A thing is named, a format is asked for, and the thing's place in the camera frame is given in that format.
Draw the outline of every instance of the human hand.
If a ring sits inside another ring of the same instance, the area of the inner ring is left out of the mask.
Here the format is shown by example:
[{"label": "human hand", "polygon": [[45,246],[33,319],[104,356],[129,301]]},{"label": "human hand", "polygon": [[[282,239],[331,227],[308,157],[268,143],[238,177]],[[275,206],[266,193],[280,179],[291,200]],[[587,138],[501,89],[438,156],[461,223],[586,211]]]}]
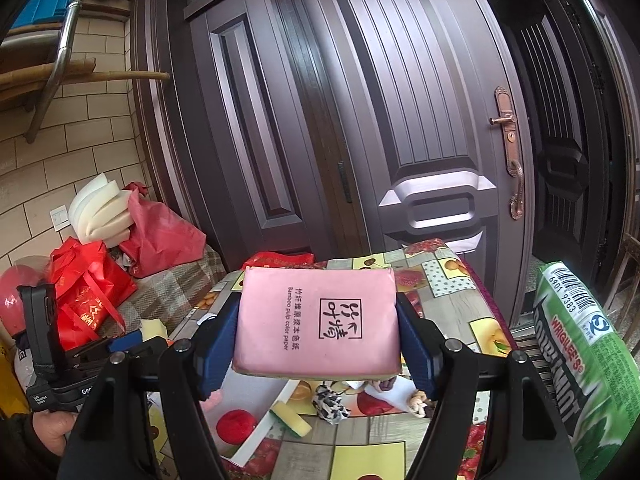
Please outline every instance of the human hand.
[{"label": "human hand", "polygon": [[33,413],[33,431],[50,452],[62,456],[65,450],[65,433],[73,429],[78,418],[77,413],[70,412],[36,412]]}]

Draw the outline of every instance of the yellow sponge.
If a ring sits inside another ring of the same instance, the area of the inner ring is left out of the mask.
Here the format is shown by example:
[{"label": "yellow sponge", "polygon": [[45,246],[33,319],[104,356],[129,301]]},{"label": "yellow sponge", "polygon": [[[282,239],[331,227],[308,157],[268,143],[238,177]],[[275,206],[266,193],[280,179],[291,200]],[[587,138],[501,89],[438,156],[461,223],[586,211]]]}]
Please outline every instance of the yellow sponge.
[{"label": "yellow sponge", "polygon": [[277,416],[297,436],[305,436],[311,431],[311,426],[294,410],[279,400],[271,407],[271,413]]}]

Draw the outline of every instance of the plaid blanket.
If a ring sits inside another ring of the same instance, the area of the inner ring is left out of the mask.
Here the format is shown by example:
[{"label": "plaid blanket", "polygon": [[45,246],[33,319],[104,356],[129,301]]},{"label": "plaid blanket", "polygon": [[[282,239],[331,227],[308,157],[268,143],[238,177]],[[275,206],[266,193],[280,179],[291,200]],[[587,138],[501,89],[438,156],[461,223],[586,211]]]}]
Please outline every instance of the plaid blanket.
[{"label": "plaid blanket", "polygon": [[[226,275],[219,254],[205,246],[204,256],[135,280],[138,290],[118,307],[127,332],[137,330],[141,319],[160,319],[170,334],[205,294]],[[101,336],[116,336],[118,325],[109,318],[98,329]]]}]

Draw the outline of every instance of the barcode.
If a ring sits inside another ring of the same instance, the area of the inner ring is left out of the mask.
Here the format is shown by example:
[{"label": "barcode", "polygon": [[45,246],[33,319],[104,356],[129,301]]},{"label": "barcode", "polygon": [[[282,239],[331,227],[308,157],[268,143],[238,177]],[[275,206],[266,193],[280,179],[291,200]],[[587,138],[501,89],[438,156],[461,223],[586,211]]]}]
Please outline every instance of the barcode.
[{"label": "barcode", "polygon": [[561,285],[564,286],[566,293],[571,296],[578,310],[594,305],[597,306],[596,301],[588,293],[587,288],[569,269],[555,269],[552,274],[560,281]]}]

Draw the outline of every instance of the door handle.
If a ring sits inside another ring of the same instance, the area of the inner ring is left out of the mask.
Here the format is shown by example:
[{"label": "door handle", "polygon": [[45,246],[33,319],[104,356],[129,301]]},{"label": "door handle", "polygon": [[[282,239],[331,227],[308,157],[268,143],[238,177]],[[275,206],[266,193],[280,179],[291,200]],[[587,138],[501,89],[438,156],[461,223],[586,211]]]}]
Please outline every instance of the door handle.
[{"label": "door handle", "polygon": [[518,160],[511,161],[511,167],[518,179],[518,187],[516,193],[509,199],[509,208],[511,210],[511,218],[520,220],[524,213],[524,171],[522,164]]},{"label": "door handle", "polygon": [[498,86],[495,89],[495,103],[498,106],[500,116],[489,119],[489,124],[492,126],[500,125],[502,129],[507,171],[517,180],[516,192],[509,200],[509,209],[511,218],[520,220],[524,214],[524,171],[518,146],[518,119],[513,112],[511,95],[506,88]]}]

